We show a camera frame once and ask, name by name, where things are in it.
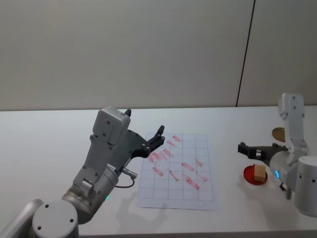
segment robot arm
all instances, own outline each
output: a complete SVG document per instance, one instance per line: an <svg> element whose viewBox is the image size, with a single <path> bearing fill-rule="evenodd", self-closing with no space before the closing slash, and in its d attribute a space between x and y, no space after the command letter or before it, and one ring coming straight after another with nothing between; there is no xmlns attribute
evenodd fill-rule
<svg viewBox="0 0 317 238"><path fill-rule="evenodd" d="M134 184L137 174L126 168L131 159L146 158L164 143L163 125L146 141L128 130L130 116L131 110L101 109L86 161L62 200L30 202L1 231L0 238L77 238L78 224L92 219L121 173L130 176Z"/></svg>
<svg viewBox="0 0 317 238"><path fill-rule="evenodd" d="M305 215L317 217L317 157L308 156L304 140L304 99L299 94L284 93L278 101L278 112L285 124L285 146L238 146L238 152L250 159L262 160L282 184L290 199L295 193L295 206Z"/></svg>
<svg viewBox="0 0 317 238"><path fill-rule="evenodd" d="M128 130L130 114L131 111L124 114L111 107L98 113L85 164L62 197L76 208L79 224L92 219L118 183L121 173L132 180L136 178L137 174L126 168L132 158L146 158L164 142L161 136L164 126L149 141Z"/></svg>

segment red marking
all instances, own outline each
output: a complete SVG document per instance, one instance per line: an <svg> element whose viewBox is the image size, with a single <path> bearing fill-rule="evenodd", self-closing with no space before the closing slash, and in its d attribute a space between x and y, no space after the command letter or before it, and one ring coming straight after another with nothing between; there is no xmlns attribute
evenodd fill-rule
<svg viewBox="0 0 317 238"><path fill-rule="evenodd" d="M165 156L165 154L161 151L158 154L162 159L167 160L167 157Z"/></svg>
<svg viewBox="0 0 317 238"><path fill-rule="evenodd" d="M177 142L182 142L182 139L177 137L176 135L173 136L173 139L176 140Z"/></svg>
<svg viewBox="0 0 317 238"><path fill-rule="evenodd" d="M158 161L161 161L162 158L161 158L156 152L153 151L151 154L152 154L152 155L154 156L154 158L156 158Z"/></svg>
<svg viewBox="0 0 317 238"><path fill-rule="evenodd" d="M194 181L192 181L192 179L188 175L183 174L183 178L186 180L186 182L188 182L190 186L194 187L194 189L199 189L198 184L194 183Z"/></svg>
<svg viewBox="0 0 317 238"><path fill-rule="evenodd" d="M185 168L187 168L187 169L189 169L190 171L194 171L194 170L195 170L194 167L190 166L190 165L187 164L187 163L182 163L182 166L185 167Z"/></svg>
<svg viewBox="0 0 317 238"><path fill-rule="evenodd" d="M154 158L151 154L148 156L148 159L149 159L149 162L155 163Z"/></svg>
<svg viewBox="0 0 317 238"><path fill-rule="evenodd" d="M168 155L169 157L174 157L173 154L171 154L168 150L163 149L163 152Z"/></svg>
<svg viewBox="0 0 317 238"><path fill-rule="evenodd" d="M170 141L168 141L167 142L169 145L171 145L171 146L175 146L175 147L177 147L176 145L174 145L172 142L170 142Z"/></svg>
<svg viewBox="0 0 317 238"><path fill-rule="evenodd" d="M157 167L153 167L154 171L160 176L162 177L164 174L161 170L159 170Z"/></svg>
<svg viewBox="0 0 317 238"><path fill-rule="evenodd" d="M199 173L197 173L197 175L204 181L204 182L207 182L208 181L208 178L205 177L205 176L202 176L200 175Z"/></svg>
<svg viewBox="0 0 317 238"><path fill-rule="evenodd" d="M170 170L169 173L170 173L170 175L173 176L173 178L175 179L175 181L179 181L179 179L174 175L174 173L173 173L172 170Z"/></svg>
<svg viewBox="0 0 317 238"><path fill-rule="evenodd" d="M197 158L195 158L195 161L196 161L196 165L198 165L199 167L203 166L203 163L200 162Z"/></svg>

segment red plate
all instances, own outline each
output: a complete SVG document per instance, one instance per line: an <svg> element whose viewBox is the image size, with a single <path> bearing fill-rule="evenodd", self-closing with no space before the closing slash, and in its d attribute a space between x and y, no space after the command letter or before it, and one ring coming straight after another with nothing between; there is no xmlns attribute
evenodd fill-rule
<svg viewBox="0 0 317 238"><path fill-rule="evenodd" d="M247 166L243 171L243 177L246 181L254 185L262 185L267 181L267 173L265 173L265 182L254 181L254 165Z"/></svg>

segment paper sheet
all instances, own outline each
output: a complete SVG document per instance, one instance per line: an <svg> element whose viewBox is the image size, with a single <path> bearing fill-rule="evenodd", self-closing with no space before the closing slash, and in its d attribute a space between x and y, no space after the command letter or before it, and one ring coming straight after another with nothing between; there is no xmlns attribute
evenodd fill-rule
<svg viewBox="0 0 317 238"><path fill-rule="evenodd" d="M147 139L153 136L147 133ZM207 135L163 136L164 144L143 159L138 206L216 210Z"/></svg>

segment table surface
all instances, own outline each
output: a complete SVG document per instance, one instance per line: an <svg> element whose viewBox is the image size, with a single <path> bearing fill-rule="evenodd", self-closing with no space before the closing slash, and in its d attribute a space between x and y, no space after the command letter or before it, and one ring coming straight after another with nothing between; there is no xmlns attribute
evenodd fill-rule
<svg viewBox="0 0 317 238"><path fill-rule="evenodd" d="M305 107L305 140L317 154L317 107ZM0 112L0 230L35 198L57 200L83 165L97 116L89 111ZM138 208L139 179L130 189L114 189L82 235L213 233L312 230L317 219L299 213L268 171L263 186L248 184L243 169L254 161L237 153L247 145L270 145L273 128L283 126L277 107L132 110L130 129L146 136L165 132L207 133L218 192L217 211ZM128 166L141 172L142 159ZM119 184L130 183L122 175Z"/></svg>

